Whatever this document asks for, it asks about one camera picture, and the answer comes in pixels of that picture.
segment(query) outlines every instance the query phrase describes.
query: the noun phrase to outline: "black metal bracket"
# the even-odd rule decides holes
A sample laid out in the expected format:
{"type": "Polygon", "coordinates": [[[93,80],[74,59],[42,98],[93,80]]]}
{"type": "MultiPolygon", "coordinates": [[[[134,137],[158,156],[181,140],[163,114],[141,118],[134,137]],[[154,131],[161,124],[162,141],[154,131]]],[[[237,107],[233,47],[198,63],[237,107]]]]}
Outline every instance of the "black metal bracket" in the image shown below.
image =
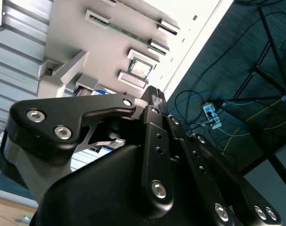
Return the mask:
{"type": "Polygon", "coordinates": [[[61,164],[71,158],[78,145],[81,150],[89,147],[89,138],[104,118],[131,116],[135,109],[135,104],[122,94],[20,101],[10,109],[6,131],[21,148],[44,161],[61,164]],[[46,120],[30,120],[31,111],[40,112],[46,120]],[[79,144],[81,129],[86,126],[90,126],[90,132],[79,144]],[[68,139],[56,136],[59,127],[69,130],[68,139]]]}
{"type": "Polygon", "coordinates": [[[244,225],[281,225],[279,215],[275,216],[276,219],[267,218],[266,216],[265,219],[264,216],[263,218],[259,217],[258,208],[261,211],[265,209],[275,211],[272,205],[243,176],[232,169],[220,153],[214,151],[216,150],[215,147],[206,138],[199,134],[193,134],[190,141],[200,148],[201,154],[207,160],[221,193],[244,225]]]}
{"type": "Polygon", "coordinates": [[[92,220],[103,225],[281,225],[276,210],[208,140],[199,134],[189,139],[177,119],[162,113],[166,104],[159,90],[146,92],[142,102],[155,105],[135,117],[134,102],[121,94],[37,99],[11,107],[0,168],[39,202],[32,226],[86,226],[92,220]],[[91,133],[82,131],[87,126],[91,133]],[[87,148],[90,141],[112,137],[126,137],[126,145],[71,172],[79,145],[87,148]]]}
{"type": "Polygon", "coordinates": [[[242,83],[242,85],[239,87],[238,91],[236,92],[236,94],[233,96],[233,99],[228,99],[228,101],[256,101],[256,100],[275,100],[275,99],[281,99],[282,96],[286,96],[286,74],[282,65],[282,62],[280,60],[276,45],[274,43],[274,40],[272,38],[272,35],[270,33],[270,29],[269,26],[266,22],[265,19],[265,15],[263,14],[263,11],[261,9],[261,7],[258,7],[258,12],[260,15],[260,19],[262,21],[264,30],[266,32],[266,35],[268,37],[268,42],[266,43],[262,53],[260,54],[257,62],[255,63],[252,71],[249,73],[249,75],[247,76],[247,78],[244,80],[244,82],[242,83]],[[273,80],[271,77],[269,77],[266,73],[264,73],[263,71],[261,71],[259,69],[259,66],[261,65],[261,63],[263,62],[264,58],[266,57],[267,53],[269,50],[272,50],[273,54],[274,54],[274,58],[276,60],[278,69],[280,71],[282,80],[284,82],[284,87],[281,86],[280,84],[278,84],[275,80],[273,80]],[[272,85],[275,89],[277,89],[278,91],[280,91],[280,95],[278,96],[274,96],[274,97],[250,97],[250,98],[239,98],[240,94],[243,92],[243,90],[245,89],[245,87],[248,85],[248,83],[250,82],[250,80],[252,79],[252,77],[258,74],[260,75],[267,83],[269,83],[270,85],[272,85]]]}

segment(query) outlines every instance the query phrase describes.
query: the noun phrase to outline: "black cable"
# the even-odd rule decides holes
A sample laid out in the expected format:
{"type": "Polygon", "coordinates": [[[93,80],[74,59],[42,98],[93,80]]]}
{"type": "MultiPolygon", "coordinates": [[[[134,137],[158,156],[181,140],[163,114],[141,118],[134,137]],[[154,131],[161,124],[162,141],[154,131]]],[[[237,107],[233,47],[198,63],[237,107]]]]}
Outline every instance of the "black cable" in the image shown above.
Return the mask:
{"type": "Polygon", "coordinates": [[[256,100],[255,103],[259,103],[259,104],[261,104],[261,105],[263,105],[263,106],[266,106],[266,107],[269,107],[269,108],[271,108],[271,109],[274,109],[274,111],[277,111],[277,112],[279,112],[280,114],[282,114],[282,115],[284,115],[284,116],[286,117],[286,113],[280,111],[279,109],[277,109],[277,108],[275,108],[275,107],[269,106],[269,105],[267,105],[267,104],[265,104],[265,103],[262,103],[262,102],[260,102],[260,101],[258,101],[258,100],[256,100]]]}
{"type": "MultiPolygon", "coordinates": [[[[282,14],[286,16],[286,13],[284,12],[271,12],[268,13],[266,15],[264,15],[264,17],[273,15],[273,14],[282,14]]],[[[191,90],[194,90],[194,88],[197,86],[197,84],[200,82],[200,80],[202,79],[202,77],[204,76],[204,74],[213,66],[215,65],[218,61],[220,61],[240,40],[241,38],[257,23],[261,21],[261,19],[256,20],[254,23],[252,23],[244,32],[243,34],[216,60],[214,61],[210,66],[208,66],[201,74],[200,76],[197,78],[197,80],[195,81],[195,83],[192,85],[191,90]]]]}
{"type": "MultiPolygon", "coordinates": [[[[218,142],[217,142],[217,141],[214,139],[214,137],[211,135],[211,129],[212,129],[212,127],[209,129],[209,135],[210,135],[210,137],[212,138],[212,140],[213,140],[216,144],[218,144],[218,142]]],[[[229,153],[224,153],[224,154],[231,156],[231,157],[235,160],[235,166],[236,166],[236,168],[238,168],[238,159],[237,159],[234,155],[232,155],[232,154],[229,154],[229,153]]]]}
{"type": "MultiPolygon", "coordinates": [[[[180,115],[180,117],[183,119],[185,125],[187,125],[187,126],[190,128],[190,125],[188,124],[186,118],[184,118],[183,115],[180,113],[180,111],[179,111],[179,109],[178,109],[178,107],[177,107],[177,104],[176,104],[177,98],[178,98],[181,94],[183,94],[183,93],[185,93],[185,92],[190,92],[190,94],[196,93],[196,92],[191,91],[191,90],[184,90],[184,91],[180,92],[180,93],[175,97],[175,99],[174,99],[174,104],[175,104],[175,106],[176,106],[176,111],[178,112],[178,114],[180,115]]],[[[198,93],[196,93],[196,94],[201,98],[202,102],[204,102],[204,99],[202,98],[202,96],[199,95],[198,93]]],[[[199,114],[194,120],[197,120],[198,117],[201,116],[202,112],[203,112],[203,110],[200,112],[200,114],[199,114]]]]}
{"type": "Polygon", "coordinates": [[[265,3],[267,1],[268,0],[264,0],[264,1],[259,2],[259,3],[250,3],[251,1],[234,1],[234,3],[238,4],[238,5],[241,5],[241,6],[258,6],[258,7],[263,7],[263,6],[272,6],[272,5],[281,3],[281,2],[283,2],[285,0],[277,0],[277,1],[274,1],[274,2],[265,3]]]}

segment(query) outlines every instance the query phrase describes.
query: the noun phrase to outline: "power strip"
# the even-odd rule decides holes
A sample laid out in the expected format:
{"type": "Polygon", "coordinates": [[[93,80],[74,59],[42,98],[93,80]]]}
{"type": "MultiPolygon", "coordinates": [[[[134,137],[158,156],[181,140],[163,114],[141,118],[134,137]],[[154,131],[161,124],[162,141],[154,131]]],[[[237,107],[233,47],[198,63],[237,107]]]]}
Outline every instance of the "power strip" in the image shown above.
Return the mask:
{"type": "Polygon", "coordinates": [[[206,102],[203,105],[203,110],[204,110],[204,113],[205,113],[208,120],[214,119],[213,122],[210,124],[212,126],[212,129],[217,129],[217,128],[222,126],[219,117],[215,113],[215,107],[214,107],[213,103],[206,102]]]}

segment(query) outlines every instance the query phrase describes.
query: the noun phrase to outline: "wooden surface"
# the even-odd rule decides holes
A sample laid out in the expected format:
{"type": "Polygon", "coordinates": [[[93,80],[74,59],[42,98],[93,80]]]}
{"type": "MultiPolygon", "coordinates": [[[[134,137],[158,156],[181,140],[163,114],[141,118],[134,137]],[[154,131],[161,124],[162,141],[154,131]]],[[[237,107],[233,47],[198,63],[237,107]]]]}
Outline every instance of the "wooden surface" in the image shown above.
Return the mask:
{"type": "Polygon", "coordinates": [[[0,226],[26,226],[30,221],[25,216],[32,218],[36,209],[0,199],[0,226]]]}

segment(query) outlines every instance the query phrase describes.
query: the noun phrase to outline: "cable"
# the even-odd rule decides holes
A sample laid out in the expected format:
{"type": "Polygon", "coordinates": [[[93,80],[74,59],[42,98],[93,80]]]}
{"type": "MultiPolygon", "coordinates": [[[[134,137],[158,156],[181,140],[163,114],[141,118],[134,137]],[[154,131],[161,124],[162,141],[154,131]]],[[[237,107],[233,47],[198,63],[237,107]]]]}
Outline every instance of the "cable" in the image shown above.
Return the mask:
{"type": "MultiPolygon", "coordinates": [[[[229,134],[228,132],[226,132],[226,131],[224,131],[224,130],[222,130],[222,129],[220,129],[220,128],[217,128],[218,130],[220,130],[221,132],[223,132],[223,133],[225,133],[225,134],[227,134],[227,135],[229,135],[229,136],[232,136],[232,134],[229,134]]],[[[244,134],[237,134],[237,135],[234,135],[235,137],[242,137],[242,136],[246,136],[246,135],[249,135],[250,133],[244,133],[244,134]]]]}
{"type": "MultiPolygon", "coordinates": [[[[277,103],[279,103],[281,100],[277,100],[276,102],[272,103],[270,106],[267,106],[266,108],[262,109],[261,111],[257,112],[256,114],[252,115],[251,117],[249,117],[247,120],[245,120],[245,122],[250,121],[251,119],[253,119],[254,117],[256,117],[257,115],[261,114],[262,112],[266,111],[267,109],[269,109],[270,107],[272,107],[273,105],[276,105],[277,103]]],[[[225,151],[227,150],[227,147],[229,145],[229,143],[231,142],[232,138],[236,135],[237,132],[240,131],[240,128],[237,128],[236,131],[233,133],[233,135],[229,138],[227,144],[225,145],[222,154],[225,153],[225,151]]]]}
{"type": "Polygon", "coordinates": [[[271,109],[273,109],[273,110],[279,112],[280,114],[282,114],[282,115],[284,115],[284,116],[286,117],[286,114],[285,114],[284,112],[280,111],[279,109],[277,109],[277,108],[275,108],[275,107],[272,107],[272,106],[267,105],[267,104],[265,104],[265,103],[262,103],[262,102],[260,102],[260,101],[255,101],[255,102],[256,102],[256,103],[259,103],[259,104],[261,104],[261,105],[263,105],[263,106],[266,106],[266,107],[268,107],[268,108],[271,108],[271,109]]]}
{"type": "Polygon", "coordinates": [[[233,135],[229,138],[227,144],[225,145],[224,149],[223,149],[223,152],[222,152],[222,155],[225,153],[225,151],[227,150],[227,147],[229,145],[229,143],[231,142],[232,138],[236,135],[237,132],[240,131],[240,128],[237,128],[237,130],[233,133],[233,135]]]}
{"type": "Polygon", "coordinates": [[[251,1],[234,1],[234,3],[238,4],[238,5],[241,5],[241,6],[258,6],[258,7],[263,7],[263,6],[272,6],[272,5],[281,3],[281,2],[283,2],[285,0],[277,0],[277,1],[274,1],[274,2],[270,2],[270,3],[264,4],[267,1],[268,0],[264,0],[264,1],[259,2],[259,3],[250,3],[251,1]]]}
{"type": "MultiPolygon", "coordinates": [[[[209,92],[196,93],[196,94],[193,94],[193,95],[189,96],[188,98],[186,98],[186,99],[180,101],[177,105],[175,105],[175,107],[174,107],[169,113],[172,113],[172,112],[173,112],[175,109],[177,109],[177,107],[180,106],[182,103],[188,101],[188,100],[189,100],[190,98],[192,98],[192,97],[196,97],[197,95],[213,95],[213,96],[216,96],[216,97],[222,99],[221,97],[219,97],[218,95],[216,95],[216,94],[214,94],[214,93],[209,93],[209,92]]],[[[231,103],[231,104],[233,104],[233,105],[238,105],[238,106],[244,106],[244,105],[249,105],[249,104],[254,103],[254,101],[252,101],[252,102],[248,102],[248,103],[244,103],[244,104],[237,104],[237,103],[234,103],[234,102],[225,100],[225,99],[222,99],[222,100],[225,101],[225,102],[231,103]]]]}
{"type": "Polygon", "coordinates": [[[285,120],[283,123],[279,124],[279,125],[276,125],[276,126],[273,126],[273,127],[270,127],[270,128],[265,128],[265,130],[278,128],[279,126],[282,126],[282,125],[284,125],[285,123],[286,123],[286,120],[285,120]]]}
{"type": "MultiPolygon", "coordinates": [[[[282,14],[286,16],[286,13],[284,12],[271,12],[268,13],[266,15],[264,15],[264,17],[273,15],[273,14],[282,14]]],[[[261,19],[256,20],[254,23],[252,23],[244,32],[243,34],[216,60],[214,61],[210,66],[208,66],[202,73],[201,75],[197,78],[197,80],[195,81],[195,83],[193,84],[193,86],[191,87],[191,90],[194,90],[194,88],[196,87],[196,85],[199,83],[199,81],[202,79],[202,77],[204,76],[204,74],[213,66],[215,65],[218,61],[220,61],[240,40],[241,38],[257,23],[261,21],[261,19]]]]}
{"type": "Polygon", "coordinates": [[[180,113],[179,109],[178,109],[177,106],[176,106],[176,100],[177,100],[177,98],[178,98],[182,93],[184,93],[184,92],[190,92],[190,93],[192,93],[192,92],[194,92],[194,91],[192,91],[192,90],[184,90],[184,91],[180,92],[180,93],[175,97],[175,99],[174,99],[175,108],[174,108],[173,110],[175,110],[175,109],[177,110],[177,112],[178,112],[178,114],[180,115],[180,117],[184,120],[184,123],[190,128],[190,126],[188,125],[187,119],[182,116],[182,114],[180,113]]]}

